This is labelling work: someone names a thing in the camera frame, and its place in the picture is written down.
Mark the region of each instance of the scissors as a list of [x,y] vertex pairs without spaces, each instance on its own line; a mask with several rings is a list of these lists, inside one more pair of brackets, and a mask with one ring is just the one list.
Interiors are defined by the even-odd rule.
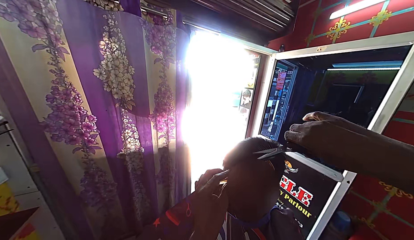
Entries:
[[267,150],[263,150],[263,151],[259,151],[259,152],[253,152],[253,153],[265,153],[264,155],[257,158],[257,159],[264,159],[264,158],[269,158],[269,157],[275,156],[275,155],[280,154],[282,152],[293,152],[293,150],[286,147],[286,146],[281,146],[281,147],[278,147],[278,148],[271,148],[271,149],[267,149]]

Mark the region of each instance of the eagle logo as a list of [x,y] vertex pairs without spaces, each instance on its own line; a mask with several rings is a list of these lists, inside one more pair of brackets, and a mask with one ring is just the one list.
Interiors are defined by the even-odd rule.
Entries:
[[285,163],[285,169],[284,169],[285,173],[290,173],[290,172],[296,173],[299,171],[298,168],[292,168],[291,163],[289,161],[285,160],[284,163]]

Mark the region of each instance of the ceiling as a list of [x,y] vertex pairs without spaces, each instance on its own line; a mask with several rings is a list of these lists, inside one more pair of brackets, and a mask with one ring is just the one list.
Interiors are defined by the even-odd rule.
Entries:
[[145,0],[174,8],[183,22],[265,46],[292,31],[299,0]]

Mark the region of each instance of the barber cape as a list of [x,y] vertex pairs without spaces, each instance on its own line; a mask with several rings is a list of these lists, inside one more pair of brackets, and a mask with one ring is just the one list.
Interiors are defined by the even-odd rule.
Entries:
[[[144,227],[137,240],[188,240],[194,229],[189,195],[153,224]],[[304,240],[290,209],[273,207],[260,221],[243,222],[230,213],[219,231],[217,240]]]

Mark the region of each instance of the wall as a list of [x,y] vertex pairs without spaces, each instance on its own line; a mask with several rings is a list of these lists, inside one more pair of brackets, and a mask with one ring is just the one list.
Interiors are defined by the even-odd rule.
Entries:
[[386,0],[330,20],[332,12],[360,0],[301,0],[294,31],[270,41],[285,50],[353,41],[414,31],[414,0]]
[[[414,0],[387,0],[329,20],[332,12],[360,0],[301,0],[294,31],[270,41],[285,50],[414,31]],[[414,84],[384,135],[414,145]],[[398,171],[403,171],[404,164]],[[414,196],[380,179],[358,175],[341,203],[357,224],[354,240],[414,240]]]

